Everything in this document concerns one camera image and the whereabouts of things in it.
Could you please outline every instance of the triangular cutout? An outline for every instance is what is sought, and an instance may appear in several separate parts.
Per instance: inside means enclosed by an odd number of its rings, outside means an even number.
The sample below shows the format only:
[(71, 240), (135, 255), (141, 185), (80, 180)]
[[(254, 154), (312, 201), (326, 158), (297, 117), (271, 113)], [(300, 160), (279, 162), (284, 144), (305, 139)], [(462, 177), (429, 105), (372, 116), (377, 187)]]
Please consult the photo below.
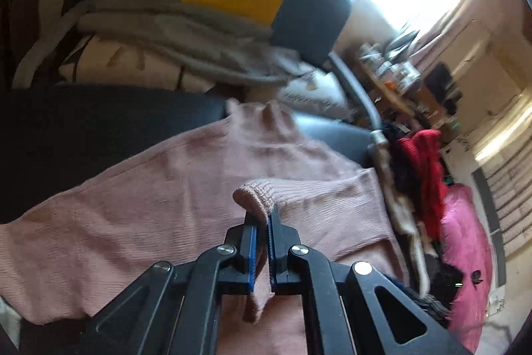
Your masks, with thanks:
[(377, 286), (375, 295), (397, 343), (408, 343), (427, 332), (426, 325), (417, 319), (387, 289)]

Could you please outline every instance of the pile of clothes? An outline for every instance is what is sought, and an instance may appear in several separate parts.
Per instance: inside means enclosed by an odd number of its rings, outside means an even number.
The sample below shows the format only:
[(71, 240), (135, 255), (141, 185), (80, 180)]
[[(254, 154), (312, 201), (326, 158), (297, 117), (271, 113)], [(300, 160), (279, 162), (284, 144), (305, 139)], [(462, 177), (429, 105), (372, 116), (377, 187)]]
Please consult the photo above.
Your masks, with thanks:
[(488, 238), (471, 189), (444, 182), (441, 133), (406, 131), (385, 121), (372, 133), (390, 219), (405, 240), (419, 304), (475, 352), (493, 270)]

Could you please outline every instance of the pink garment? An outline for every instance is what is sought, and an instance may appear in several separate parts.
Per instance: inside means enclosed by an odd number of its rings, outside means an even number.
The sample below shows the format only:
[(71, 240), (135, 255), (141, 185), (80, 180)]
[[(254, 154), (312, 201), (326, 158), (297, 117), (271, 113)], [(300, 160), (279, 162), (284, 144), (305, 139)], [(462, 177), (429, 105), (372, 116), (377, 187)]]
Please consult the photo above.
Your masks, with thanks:
[[(373, 169), (305, 138), (276, 103), (230, 101), (228, 111), (228, 118), (159, 143), (1, 226), (0, 295), (37, 324), (92, 316), (152, 263), (191, 261), (223, 242), (244, 218), (232, 193), (264, 177), (284, 181), (269, 181), (260, 203), (280, 201), (283, 221), (303, 242), (330, 259), (354, 254), (406, 277)], [(235, 198), (264, 219), (267, 208), (246, 194)], [(269, 299), (267, 274), (265, 267), (247, 300), (250, 321)]]
[[(480, 341), (482, 325), (491, 287), (491, 248), (482, 224), (478, 220), (471, 189), (457, 184), (449, 187), (442, 219), (443, 261), (464, 273), (463, 286), (451, 308), (451, 331), (471, 352)], [(483, 280), (475, 286), (471, 273), (480, 270)]]

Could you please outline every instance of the metal frame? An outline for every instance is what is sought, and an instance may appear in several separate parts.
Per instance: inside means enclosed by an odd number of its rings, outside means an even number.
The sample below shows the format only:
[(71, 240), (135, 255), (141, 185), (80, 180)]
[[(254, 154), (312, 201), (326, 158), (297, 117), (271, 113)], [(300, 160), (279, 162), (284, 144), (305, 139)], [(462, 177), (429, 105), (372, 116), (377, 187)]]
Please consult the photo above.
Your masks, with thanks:
[[(215, 354), (222, 295), (253, 291), (259, 229), (247, 214), (196, 261), (152, 265), (92, 319), (75, 353)], [(470, 353), (367, 262), (336, 264), (302, 245), (276, 206), (268, 257), (273, 293), (302, 296), (310, 355)]]

